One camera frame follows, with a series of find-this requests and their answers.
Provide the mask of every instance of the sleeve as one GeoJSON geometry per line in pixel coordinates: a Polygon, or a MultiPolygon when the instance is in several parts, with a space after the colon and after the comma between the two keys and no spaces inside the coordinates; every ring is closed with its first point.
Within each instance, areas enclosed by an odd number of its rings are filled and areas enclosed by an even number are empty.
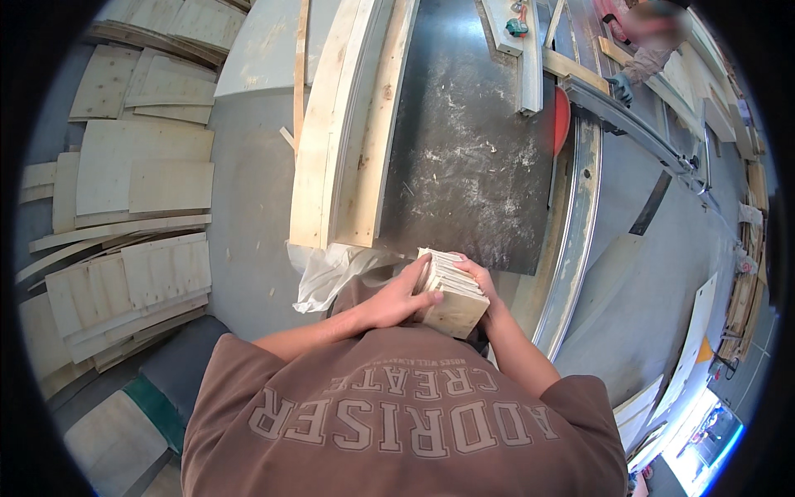
{"type": "Polygon", "coordinates": [[[630,83],[645,83],[651,76],[662,71],[668,59],[671,58],[672,49],[649,50],[639,49],[635,57],[626,63],[624,74],[630,79],[630,83]]]}
{"type": "Polygon", "coordinates": [[[626,490],[626,457],[602,380],[595,376],[567,376],[548,388],[540,400],[582,437],[590,467],[599,480],[611,487],[615,483],[617,491],[621,486],[626,490]]]}
{"type": "Polygon", "coordinates": [[[185,430],[184,454],[209,453],[227,427],[286,363],[231,333],[221,335],[185,430]]]}

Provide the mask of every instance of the worker's arm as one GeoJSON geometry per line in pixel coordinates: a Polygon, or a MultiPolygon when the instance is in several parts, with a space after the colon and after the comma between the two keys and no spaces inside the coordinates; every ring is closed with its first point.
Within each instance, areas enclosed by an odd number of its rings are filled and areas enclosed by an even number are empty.
{"type": "Polygon", "coordinates": [[[469,260],[466,255],[459,255],[464,261],[453,264],[471,274],[491,302],[482,323],[494,349],[499,370],[530,395],[539,398],[560,379],[560,374],[546,356],[527,340],[519,324],[510,315],[508,306],[497,296],[488,270],[469,260]]]}
{"type": "Polygon", "coordinates": [[[355,307],[315,324],[308,324],[254,341],[289,363],[312,349],[356,336],[372,328],[397,326],[416,311],[441,302],[442,292],[412,295],[422,268],[431,260],[426,254],[412,262],[373,297],[355,307]]]}

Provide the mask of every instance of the metal rail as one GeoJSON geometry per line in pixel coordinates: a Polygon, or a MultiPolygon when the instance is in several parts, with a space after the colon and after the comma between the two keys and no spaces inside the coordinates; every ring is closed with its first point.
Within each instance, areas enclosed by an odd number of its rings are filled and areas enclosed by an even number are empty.
{"type": "Polygon", "coordinates": [[[688,159],[684,154],[678,153],[654,128],[616,99],[575,76],[563,78],[562,86],[572,103],[596,115],[603,122],[604,128],[611,133],[628,134],[657,157],[668,174],[682,181],[704,205],[720,214],[720,206],[709,192],[712,186],[709,184],[711,173],[708,158],[704,161],[707,170],[707,177],[704,179],[698,173],[700,161],[697,157],[688,159]]]}

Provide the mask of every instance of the worker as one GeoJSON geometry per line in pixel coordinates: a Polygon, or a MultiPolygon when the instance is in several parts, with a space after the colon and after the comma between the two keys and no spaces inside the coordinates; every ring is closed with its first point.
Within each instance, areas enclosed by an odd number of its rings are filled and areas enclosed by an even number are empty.
{"type": "MultiPolygon", "coordinates": [[[[687,9],[690,7],[690,0],[670,1],[682,9],[687,9]]],[[[605,78],[608,83],[615,87],[613,90],[615,98],[619,102],[629,107],[632,104],[632,100],[634,99],[632,86],[645,83],[651,76],[661,72],[663,68],[665,68],[665,64],[668,63],[668,59],[671,58],[671,54],[675,49],[677,49],[677,47],[670,49],[639,48],[632,60],[626,63],[624,69],[616,73],[615,76],[611,78],[605,78]]]]}
{"type": "Polygon", "coordinates": [[[499,371],[407,320],[426,254],[381,289],[354,279],[332,315],[253,343],[221,336],[188,423],[185,495],[624,495],[626,461],[593,376],[561,379],[489,272],[481,324],[499,371]]]}

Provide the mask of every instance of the gray glove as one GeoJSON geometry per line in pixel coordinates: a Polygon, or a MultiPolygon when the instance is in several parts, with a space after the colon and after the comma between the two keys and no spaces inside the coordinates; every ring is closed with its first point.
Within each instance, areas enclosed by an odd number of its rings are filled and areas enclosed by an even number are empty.
{"type": "Polygon", "coordinates": [[[632,104],[632,99],[634,95],[632,95],[632,89],[630,88],[630,79],[626,77],[624,71],[617,73],[612,78],[605,78],[608,83],[615,86],[613,89],[613,94],[615,98],[626,105],[626,108],[630,108],[632,104]]]}

